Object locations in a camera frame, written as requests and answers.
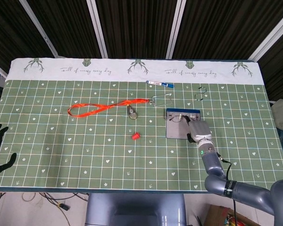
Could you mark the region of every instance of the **table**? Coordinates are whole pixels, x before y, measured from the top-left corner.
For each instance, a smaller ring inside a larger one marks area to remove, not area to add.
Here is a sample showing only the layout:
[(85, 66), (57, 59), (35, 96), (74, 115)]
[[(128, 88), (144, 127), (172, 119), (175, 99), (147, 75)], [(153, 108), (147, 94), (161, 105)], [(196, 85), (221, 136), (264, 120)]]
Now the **table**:
[[(201, 86), (207, 92), (198, 101)], [(76, 103), (164, 94), (171, 105), (136, 105), (137, 120), (126, 107), (67, 114)], [(283, 151), (257, 63), (22, 58), (12, 62), (0, 100), (0, 123), (9, 126), (0, 163), (18, 154), (0, 174), (0, 191), (205, 192), (196, 144), (166, 139), (166, 107), (201, 111), (217, 150), (233, 163), (230, 178), (265, 188), (283, 179)], [(135, 132), (141, 138), (134, 141)]]

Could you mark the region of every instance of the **blue pen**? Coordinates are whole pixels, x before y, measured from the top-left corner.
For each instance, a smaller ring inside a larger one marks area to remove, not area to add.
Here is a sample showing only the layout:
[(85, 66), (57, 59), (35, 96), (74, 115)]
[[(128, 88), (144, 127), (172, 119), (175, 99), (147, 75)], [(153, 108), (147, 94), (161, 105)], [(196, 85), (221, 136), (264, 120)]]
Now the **blue pen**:
[(165, 83), (165, 82), (156, 82), (156, 81), (147, 81), (148, 84), (158, 85), (158, 86), (166, 86), (169, 88), (174, 88), (173, 84)]

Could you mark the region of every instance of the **cardboard box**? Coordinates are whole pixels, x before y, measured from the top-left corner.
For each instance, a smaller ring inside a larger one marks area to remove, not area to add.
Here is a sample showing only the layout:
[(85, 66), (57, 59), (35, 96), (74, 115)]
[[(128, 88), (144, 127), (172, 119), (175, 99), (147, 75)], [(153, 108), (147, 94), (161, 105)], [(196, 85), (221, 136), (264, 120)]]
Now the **cardboard box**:
[[(224, 206), (210, 205), (204, 226), (223, 226), (227, 215), (234, 216), (234, 210)], [(237, 220), (242, 221), (247, 226), (260, 226), (245, 216), (236, 213)]]

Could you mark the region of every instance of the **green grid mat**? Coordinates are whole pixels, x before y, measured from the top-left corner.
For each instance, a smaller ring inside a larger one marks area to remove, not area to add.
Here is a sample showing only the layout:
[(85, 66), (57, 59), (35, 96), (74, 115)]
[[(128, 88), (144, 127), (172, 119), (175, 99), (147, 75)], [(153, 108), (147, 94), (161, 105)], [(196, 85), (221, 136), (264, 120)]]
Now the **green grid mat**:
[[(207, 93), (197, 101), (200, 86)], [(0, 186), (205, 191), (196, 144), (166, 139), (165, 106), (136, 105), (137, 120), (126, 107), (85, 118), (67, 114), (75, 103), (108, 105), (168, 93), (173, 104), (167, 107), (201, 110), (216, 149), (233, 163), (230, 178), (265, 188), (283, 179), (283, 151), (262, 85), (175, 83), (170, 89), (144, 82), (13, 80), (0, 101), (0, 123), (9, 126), (0, 163), (13, 152), (18, 156), (0, 173)], [(141, 138), (134, 141), (135, 132)]]

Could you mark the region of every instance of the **dark curtain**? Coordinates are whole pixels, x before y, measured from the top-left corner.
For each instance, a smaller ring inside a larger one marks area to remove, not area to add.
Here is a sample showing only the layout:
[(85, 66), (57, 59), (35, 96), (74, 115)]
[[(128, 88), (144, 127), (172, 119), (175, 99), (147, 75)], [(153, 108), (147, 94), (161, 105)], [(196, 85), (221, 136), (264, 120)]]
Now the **dark curtain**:
[(101, 58), (86, 0), (28, 0), (58, 54)]
[(188, 0), (174, 59), (248, 59), (283, 17), (283, 0)]
[(0, 0), (0, 67), (20, 57), (53, 57), (49, 47), (17, 0)]
[(269, 100), (283, 99), (283, 35), (258, 61)]
[(176, 0), (97, 0), (109, 58), (166, 58)]

